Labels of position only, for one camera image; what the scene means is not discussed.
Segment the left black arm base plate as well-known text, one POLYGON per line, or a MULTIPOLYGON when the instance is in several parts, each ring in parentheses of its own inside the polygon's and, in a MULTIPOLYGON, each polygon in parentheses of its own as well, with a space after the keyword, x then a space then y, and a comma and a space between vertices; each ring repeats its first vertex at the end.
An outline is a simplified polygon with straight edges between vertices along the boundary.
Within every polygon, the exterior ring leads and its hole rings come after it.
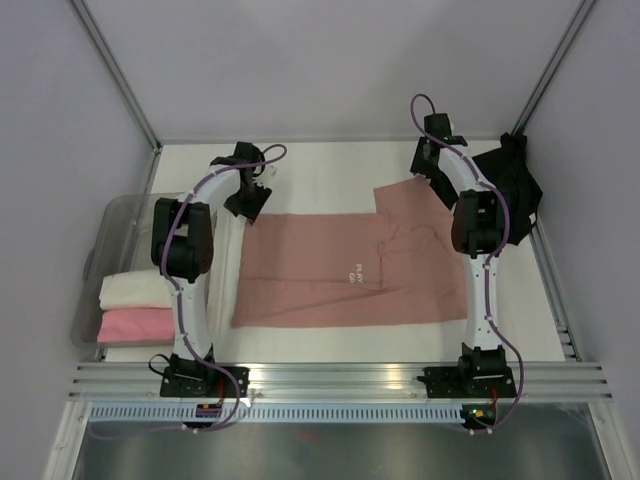
POLYGON ((172 370, 163 372, 160 396, 165 398, 245 398, 250 370, 245 367, 227 366, 238 387, 222 372, 212 369, 172 370))

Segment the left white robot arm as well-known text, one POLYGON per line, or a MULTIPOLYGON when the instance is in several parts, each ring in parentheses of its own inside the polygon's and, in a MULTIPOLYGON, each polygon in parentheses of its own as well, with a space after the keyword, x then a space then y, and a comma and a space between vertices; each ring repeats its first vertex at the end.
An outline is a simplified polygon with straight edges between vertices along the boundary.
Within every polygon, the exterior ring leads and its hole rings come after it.
POLYGON ((218 384, 207 326, 207 281, 214 257, 219 210, 254 223, 272 190, 256 183, 271 163, 266 153, 238 142, 231 155, 215 158, 206 175, 177 198, 158 199, 153 210, 151 259, 166 281, 174 315, 172 356, 191 362, 184 385, 206 396, 218 384))

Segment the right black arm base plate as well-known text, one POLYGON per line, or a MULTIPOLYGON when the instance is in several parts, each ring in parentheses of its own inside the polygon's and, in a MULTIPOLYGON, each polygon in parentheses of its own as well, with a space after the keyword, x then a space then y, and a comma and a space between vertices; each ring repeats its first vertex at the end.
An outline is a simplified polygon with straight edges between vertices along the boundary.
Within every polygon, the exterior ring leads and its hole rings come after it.
POLYGON ((487 372, 471 372, 452 366, 425 367, 417 380, 430 399, 512 399, 517 395, 509 367, 487 372))

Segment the dusty pink t-shirt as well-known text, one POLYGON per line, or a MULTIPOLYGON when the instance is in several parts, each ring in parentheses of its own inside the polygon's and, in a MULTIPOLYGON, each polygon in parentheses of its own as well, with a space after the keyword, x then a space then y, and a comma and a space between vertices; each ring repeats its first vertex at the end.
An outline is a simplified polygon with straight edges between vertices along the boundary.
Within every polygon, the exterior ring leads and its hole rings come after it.
POLYGON ((422 178, 367 214, 263 214, 245 228, 235 328, 440 323, 467 315, 452 215, 422 178))

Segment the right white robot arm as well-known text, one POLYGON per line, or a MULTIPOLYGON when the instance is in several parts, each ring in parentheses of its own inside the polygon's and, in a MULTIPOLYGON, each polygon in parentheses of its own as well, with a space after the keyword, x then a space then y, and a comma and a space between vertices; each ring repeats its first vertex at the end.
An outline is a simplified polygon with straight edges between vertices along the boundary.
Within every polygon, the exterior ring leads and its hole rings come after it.
POLYGON ((453 213, 451 244, 465 268, 462 355, 503 361, 506 342, 497 328, 497 270, 510 233, 506 200, 473 161, 464 137, 452 133, 447 114, 431 113, 414 123, 421 137, 410 172, 427 179, 453 213))

